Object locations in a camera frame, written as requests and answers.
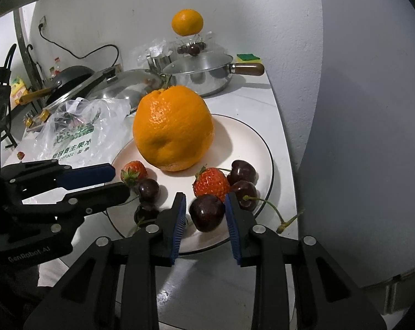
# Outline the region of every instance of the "power cord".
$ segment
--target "power cord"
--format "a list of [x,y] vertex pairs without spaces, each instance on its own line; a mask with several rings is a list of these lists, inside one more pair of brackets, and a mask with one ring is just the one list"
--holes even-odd
[[[17,49],[17,44],[14,43],[12,44],[12,46],[10,47],[7,56],[6,56],[6,60],[4,61],[4,66],[0,67],[0,85],[2,86],[3,84],[9,85],[9,80],[10,80],[10,74],[11,74],[11,66],[12,66],[12,59],[13,59],[13,55],[15,53],[15,50]],[[10,105],[10,98],[9,98],[9,103],[8,103],[8,110],[9,110],[9,130],[7,131],[8,133],[11,133],[12,130],[12,108]]]
[[41,32],[41,30],[42,30],[42,28],[43,28],[43,27],[44,27],[44,25],[43,25],[43,24],[39,24],[39,25],[38,25],[39,34],[41,35],[41,37],[42,37],[43,39],[45,39],[47,42],[50,42],[50,43],[52,43],[52,44],[54,44],[54,45],[58,46],[59,48],[62,48],[64,51],[67,51],[67,52],[68,52],[69,54],[71,54],[74,58],[77,58],[77,59],[84,59],[84,58],[88,57],[89,55],[91,55],[92,53],[97,52],[98,50],[101,50],[102,48],[105,48],[105,47],[114,47],[114,48],[116,48],[116,51],[117,51],[117,56],[116,56],[116,59],[114,60],[114,63],[111,65],[111,67],[113,67],[113,66],[116,64],[117,60],[119,59],[119,55],[120,55],[119,48],[118,48],[116,45],[113,45],[113,44],[107,44],[107,45],[103,45],[103,46],[101,46],[101,47],[99,47],[99,48],[96,48],[96,49],[92,50],[90,53],[87,53],[87,54],[86,54],[85,56],[83,56],[83,57],[76,56],[76,55],[75,55],[72,51],[70,51],[69,49],[67,49],[67,48],[65,48],[65,47],[62,47],[61,45],[57,44],[56,42],[54,42],[54,41],[50,41],[48,38],[44,37],[44,36],[42,35],[42,32]]

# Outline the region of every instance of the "blue gripper pad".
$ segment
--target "blue gripper pad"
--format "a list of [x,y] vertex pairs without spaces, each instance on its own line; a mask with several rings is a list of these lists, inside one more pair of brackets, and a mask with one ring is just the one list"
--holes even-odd
[[71,190],[110,182],[115,176],[116,170],[111,164],[100,164],[67,170],[56,178],[56,183]]

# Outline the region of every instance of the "black pan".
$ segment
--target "black pan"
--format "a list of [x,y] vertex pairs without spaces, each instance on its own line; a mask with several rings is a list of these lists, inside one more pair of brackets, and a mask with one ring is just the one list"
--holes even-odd
[[[50,87],[53,89],[53,92],[48,97],[46,104],[52,104],[64,94],[71,91],[74,87],[78,86],[84,80],[91,77],[94,73],[94,70],[82,65],[75,65],[73,67],[64,69],[55,78],[53,78],[50,85]],[[76,96],[82,98],[85,97],[84,95],[81,95],[81,92],[79,92]]]

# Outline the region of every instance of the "small strawberry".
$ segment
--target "small strawberry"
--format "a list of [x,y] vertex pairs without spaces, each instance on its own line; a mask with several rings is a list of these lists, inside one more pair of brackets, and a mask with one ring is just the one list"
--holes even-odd
[[230,191],[229,181],[216,167],[206,168],[203,166],[200,172],[195,175],[195,182],[192,186],[195,196],[215,195],[222,202],[226,198],[226,193]]
[[131,161],[120,170],[120,179],[127,186],[134,186],[136,181],[147,178],[148,172],[140,161]]

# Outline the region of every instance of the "plastic bag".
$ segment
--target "plastic bag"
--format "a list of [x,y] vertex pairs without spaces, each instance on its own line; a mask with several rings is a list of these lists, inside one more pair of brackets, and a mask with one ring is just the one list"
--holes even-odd
[[36,137],[34,159],[58,159],[73,167],[111,163],[130,139],[131,128],[121,128],[130,108],[126,99],[67,101]]
[[136,60],[134,68],[148,69],[147,56],[156,58],[158,56],[167,57],[170,54],[172,54],[172,51],[169,50],[167,41],[156,38],[154,41],[133,50],[133,56]]

